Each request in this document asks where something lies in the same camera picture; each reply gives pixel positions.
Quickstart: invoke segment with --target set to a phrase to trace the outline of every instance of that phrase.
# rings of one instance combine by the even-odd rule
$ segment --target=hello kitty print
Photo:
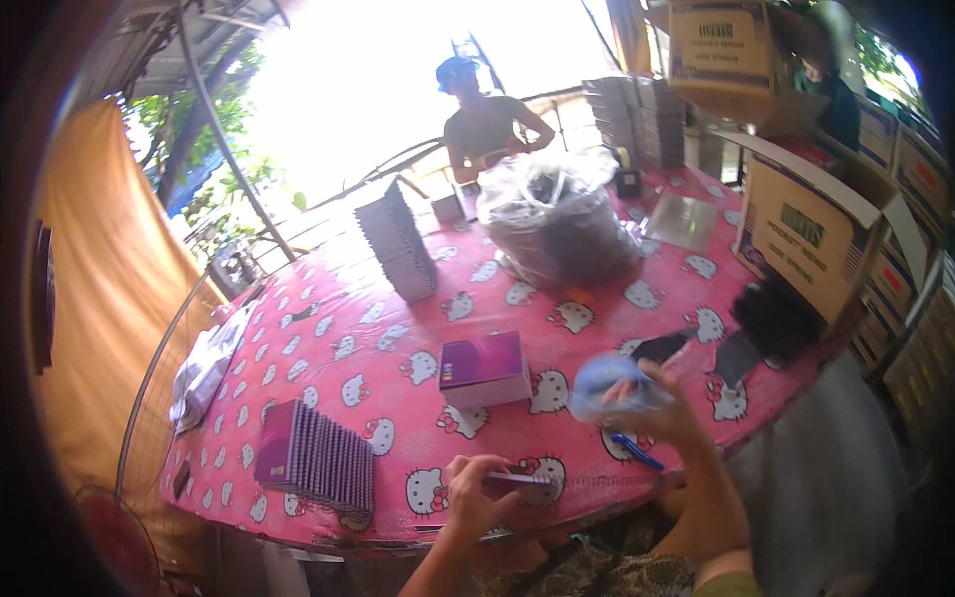
[[[415,524],[447,521],[444,467],[451,459],[494,452],[515,470],[552,481],[507,532],[599,518],[602,508],[621,511],[645,501],[642,492],[659,474],[570,415],[574,376],[594,354],[645,351],[644,343],[676,332],[686,342],[667,369],[681,380],[717,444],[744,441],[812,383],[818,355],[783,371],[756,359],[751,371],[732,382],[720,377],[725,368],[715,372],[717,351],[738,329],[730,316],[732,299],[754,280],[728,250],[742,201],[692,169],[645,176],[650,188],[673,190],[669,178],[682,183],[681,195],[722,210],[710,249],[689,252],[643,239],[642,261],[632,271],[576,290],[536,288],[515,279],[500,266],[498,248],[479,225],[442,226],[422,204],[413,211],[435,258],[437,292],[405,304],[353,224],[336,227],[340,234],[265,281],[202,424],[172,439],[159,493],[190,513],[285,543],[336,549],[344,541],[374,551],[388,542],[400,548],[434,539],[416,532]],[[715,185],[722,195],[707,190]],[[642,219],[654,206],[614,202],[624,223]],[[448,405],[437,383],[441,346],[511,330],[520,332],[527,358],[528,395],[467,411]],[[255,483],[263,422],[272,406],[294,397],[369,443],[375,498],[370,518],[336,514]],[[679,466],[671,448],[653,437],[630,439],[665,465],[664,474]],[[190,478],[176,498],[171,480],[185,459]],[[651,481],[646,489],[593,485],[600,475]]]

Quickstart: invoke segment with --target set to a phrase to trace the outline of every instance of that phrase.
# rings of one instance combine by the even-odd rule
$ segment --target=floor
[[[879,402],[858,370],[844,354],[772,429],[728,461],[767,597],[819,595],[834,579],[853,582],[889,555],[907,483]],[[224,531],[221,594],[393,596],[417,563],[299,562],[275,544]]]

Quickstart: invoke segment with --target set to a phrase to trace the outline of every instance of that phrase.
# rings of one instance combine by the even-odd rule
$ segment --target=roof
[[[80,81],[77,106],[123,92],[127,99],[167,96],[189,87],[189,73],[177,39],[174,8],[179,0],[132,0],[113,36]],[[203,0],[189,2],[183,20],[193,55],[205,67],[243,31],[267,32],[286,24],[280,4],[287,0]]]

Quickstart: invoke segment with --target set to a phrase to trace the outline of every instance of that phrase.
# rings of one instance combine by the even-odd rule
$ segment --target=red label
[[[928,183],[928,186],[935,190],[935,185],[938,184],[938,181],[935,180],[935,177],[932,176],[932,173],[928,171],[928,168],[925,167],[925,164],[919,162],[915,166],[915,171],[919,173],[920,176]]]
[[[902,283],[899,282],[899,278],[895,277],[895,274],[892,273],[892,270],[888,267],[882,270],[882,277],[889,283],[896,292],[902,289]]]

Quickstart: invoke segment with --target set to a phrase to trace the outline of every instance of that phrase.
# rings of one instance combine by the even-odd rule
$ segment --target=white cloth
[[[229,317],[225,325],[199,332],[196,344],[173,380],[176,403],[169,409],[169,420],[177,421],[176,433],[195,427],[209,410],[256,305],[252,301]]]

